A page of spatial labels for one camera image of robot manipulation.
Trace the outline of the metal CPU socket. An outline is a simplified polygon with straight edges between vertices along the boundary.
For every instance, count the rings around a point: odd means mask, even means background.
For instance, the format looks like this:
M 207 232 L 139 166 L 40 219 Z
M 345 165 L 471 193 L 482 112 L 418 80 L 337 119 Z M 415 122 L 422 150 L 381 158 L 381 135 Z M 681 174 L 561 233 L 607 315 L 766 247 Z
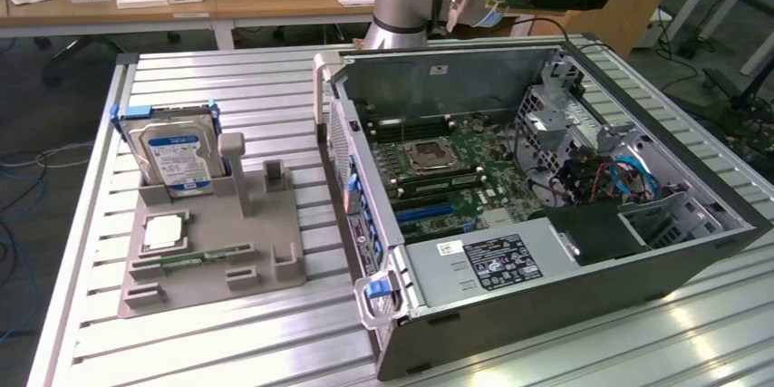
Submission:
M 461 163 L 447 138 L 417 140 L 403 145 L 407 165 L 417 174 L 459 169 Z

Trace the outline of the installed RAM stick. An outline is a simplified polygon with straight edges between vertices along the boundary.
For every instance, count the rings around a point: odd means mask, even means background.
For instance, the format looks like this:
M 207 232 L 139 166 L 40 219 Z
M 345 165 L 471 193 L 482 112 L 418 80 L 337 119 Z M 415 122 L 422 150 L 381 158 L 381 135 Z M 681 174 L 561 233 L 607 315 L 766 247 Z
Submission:
M 395 194 L 398 198 L 417 198 L 439 193 L 478 188 L 486 181 L 482 172 L 458 172 L 431 176 L 417 176 L 398 180 Z

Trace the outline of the blue expansion slot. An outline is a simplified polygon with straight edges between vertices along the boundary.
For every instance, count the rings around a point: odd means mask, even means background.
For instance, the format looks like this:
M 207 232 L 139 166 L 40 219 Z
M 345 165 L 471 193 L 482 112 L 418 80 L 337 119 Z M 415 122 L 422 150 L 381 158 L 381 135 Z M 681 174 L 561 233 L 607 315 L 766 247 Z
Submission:
M 451 214 L 455 211 L 451 205 L 431 206 L 415 210 L 402 211 L 395 214 L 399 223 L 413 222 L 426 218 L 437 218 Z

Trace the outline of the green motherboard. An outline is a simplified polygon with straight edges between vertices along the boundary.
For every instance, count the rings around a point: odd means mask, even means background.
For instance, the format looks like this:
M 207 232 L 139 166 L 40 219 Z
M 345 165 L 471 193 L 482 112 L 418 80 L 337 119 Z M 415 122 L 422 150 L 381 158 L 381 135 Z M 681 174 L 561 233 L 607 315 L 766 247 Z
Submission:
M 499 109 L 405 119 L 381 116 L 373 108 L 359 106 L 358 114 L 394 214 L 441 205 L 455 209 L 437 218 L 398 222 L 407 243 L 486 229 L 481 215 L 489 209 L 506 208 L 518 223 L 555 205 L 555 189 L 537 179 L 543 170 L 535 164 L 521 167 L 517 163 L 519 132 L 513 111 Z M 461 168 L 417 174 L 407 165 L 403 145 L 437 138 L 450 140 Z M 398 180 L 458 172 L 482 172 L 486 181 L 478 188 L 417 198 L 397 197 Z

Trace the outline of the silver chipset heatsink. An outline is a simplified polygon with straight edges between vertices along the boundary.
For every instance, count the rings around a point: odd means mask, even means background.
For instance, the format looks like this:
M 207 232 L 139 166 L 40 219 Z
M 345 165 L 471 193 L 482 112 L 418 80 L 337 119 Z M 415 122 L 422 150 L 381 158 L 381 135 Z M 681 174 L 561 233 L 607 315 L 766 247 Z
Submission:
M 486 210 L 481 215 L 481 220 L 486 228 L 503 227 L 515 223 L 506 208 L 494 208 Z

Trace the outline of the grey power supply with label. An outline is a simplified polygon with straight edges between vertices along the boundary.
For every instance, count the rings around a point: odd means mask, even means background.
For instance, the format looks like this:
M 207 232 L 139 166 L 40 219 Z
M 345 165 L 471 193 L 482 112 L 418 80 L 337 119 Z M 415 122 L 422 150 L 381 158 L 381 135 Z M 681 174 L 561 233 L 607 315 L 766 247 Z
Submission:
M 470 305 L 578 273 L 582 250 L 547 218 L 407 247 L 423 304 Z

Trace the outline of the metal disk bay cage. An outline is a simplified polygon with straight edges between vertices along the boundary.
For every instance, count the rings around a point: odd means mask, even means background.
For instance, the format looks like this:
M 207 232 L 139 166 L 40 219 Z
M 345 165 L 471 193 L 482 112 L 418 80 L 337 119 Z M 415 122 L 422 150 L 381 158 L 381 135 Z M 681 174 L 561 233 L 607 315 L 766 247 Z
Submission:
M 519 165 L 535 164 L 549 177 L 570 172 L 583 179 L 583 167 L 597 168 L 594 160 L 611 160 L 618 169 L 642 171 L 645 183 L 653 185 L 650 168 L 635 151 L 638 127 L 631 122 L 602 122 L 583 99 L 585 72 L 571 57 L 555 54 L 539 79 L 527 88 L 515 115 Z

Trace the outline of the green RAM stick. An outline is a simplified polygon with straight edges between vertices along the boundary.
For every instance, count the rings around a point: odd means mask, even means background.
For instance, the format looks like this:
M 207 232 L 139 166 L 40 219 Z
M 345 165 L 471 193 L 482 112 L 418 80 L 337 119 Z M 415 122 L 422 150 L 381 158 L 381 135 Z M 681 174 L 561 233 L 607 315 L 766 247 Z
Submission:
M 160 265 L 164 269 L 172 269 L 211 264 L 212 262 L 224 260 L 228 254 L 238 253 L 250 248 L 252 248 L 251 245 L 238 245 L 202 252 L 167 256 L 162 258 Z

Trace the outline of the grey parts rack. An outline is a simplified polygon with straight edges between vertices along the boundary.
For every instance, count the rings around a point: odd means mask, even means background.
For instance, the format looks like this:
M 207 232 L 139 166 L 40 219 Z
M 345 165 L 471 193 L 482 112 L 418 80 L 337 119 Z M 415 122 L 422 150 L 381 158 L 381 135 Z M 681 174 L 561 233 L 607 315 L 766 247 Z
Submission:
M 301 221 L 291 170 L 282 160 L 263 168 L 242 167 L 244 138 L 219 137 L 218 150 L 231 167 L 212 181 L 212 193 L 171 198 L 160 186 L 139 190 L 126 257 L 118 315 L 132 318 L 295 287 L 307 280 Z M 148 250 L 151 218 L 178 215 L 182 239 L 174 247 Z M 251 245 L 226 259 L 200 266 L 164 269 L 163 257 Z

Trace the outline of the silver CPU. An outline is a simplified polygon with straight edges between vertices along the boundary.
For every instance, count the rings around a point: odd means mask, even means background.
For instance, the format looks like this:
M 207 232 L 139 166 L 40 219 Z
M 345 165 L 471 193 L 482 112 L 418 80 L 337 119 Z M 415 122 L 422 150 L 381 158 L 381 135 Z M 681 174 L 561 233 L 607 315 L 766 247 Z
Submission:
M 178 215 L 151 218 L 146 226 L 144 246 L 148 250 L 174 247 L 182 239 L 183 219 Z

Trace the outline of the open black PC case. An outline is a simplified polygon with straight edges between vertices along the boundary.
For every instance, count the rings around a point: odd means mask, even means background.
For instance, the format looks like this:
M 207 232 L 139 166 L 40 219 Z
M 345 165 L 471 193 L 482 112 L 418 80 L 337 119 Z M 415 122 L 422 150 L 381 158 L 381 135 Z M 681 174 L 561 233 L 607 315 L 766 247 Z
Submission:
M 578 273 L 485 301 L 434 311 L 423 304 L 407 243 L 379 180 L 365 122 L 505 109 L 517 115 L 527 88 L 558 53 L 585 72 L 583 99 L 602 122 L 634 123 L 635 151 L 655 179 L 594 160 L 577 178 L 538 176 L 555 189 L 547 218 L 582 250 Z M 773 228 L 602 69 L 603 56 L 535 38 L 377 51 L 335 50 L 314 59 L 315 124 L 329 190 L 351 268 L 358 318 L 381 380 L 427 371 L 483 351 L 667 296 Z M 393 294 L 369 300 L 369 281 Z

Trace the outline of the black chair base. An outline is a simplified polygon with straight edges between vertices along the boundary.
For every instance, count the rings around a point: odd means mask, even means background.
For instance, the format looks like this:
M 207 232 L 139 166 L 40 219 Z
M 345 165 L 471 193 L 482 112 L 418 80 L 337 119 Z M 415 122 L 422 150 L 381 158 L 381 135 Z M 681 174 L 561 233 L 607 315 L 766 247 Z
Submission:
M 103 79 L 112 72 L 116 61 L 132 52 L 131 47 L 138 44 L 160 45 L 151 41 L 150 33 L 76 36 L 42 67 L 42 84 L 55 90 L 63 84 Z

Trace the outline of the black equipment stand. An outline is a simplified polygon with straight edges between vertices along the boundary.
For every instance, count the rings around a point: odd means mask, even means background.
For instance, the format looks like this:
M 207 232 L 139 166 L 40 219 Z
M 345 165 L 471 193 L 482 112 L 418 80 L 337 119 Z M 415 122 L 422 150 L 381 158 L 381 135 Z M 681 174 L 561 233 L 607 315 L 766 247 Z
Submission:
M 729 138 L 774 159 L 774 97 L 765 100 L 758 96 L 766 79 L 774 73 L 774 54 L 744 88 L 718 69 L 705 68 L 704 73 L 705 86 L 717 89 L 725 96 L 709 107 L 708 119 Z

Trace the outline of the hard disk with blue bracket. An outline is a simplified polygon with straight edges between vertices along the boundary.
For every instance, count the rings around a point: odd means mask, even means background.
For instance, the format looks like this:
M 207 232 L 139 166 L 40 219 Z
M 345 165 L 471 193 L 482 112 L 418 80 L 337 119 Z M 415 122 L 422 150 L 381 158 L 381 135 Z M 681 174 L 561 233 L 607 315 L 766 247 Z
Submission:
M 219 154 L 220 109 L 214 101 L 180 107 L 136 105 L 110 109 L 110 121 L 134 153 L 144 183 L 163 186 L 171 198 L 214 192 L 230 174 Z

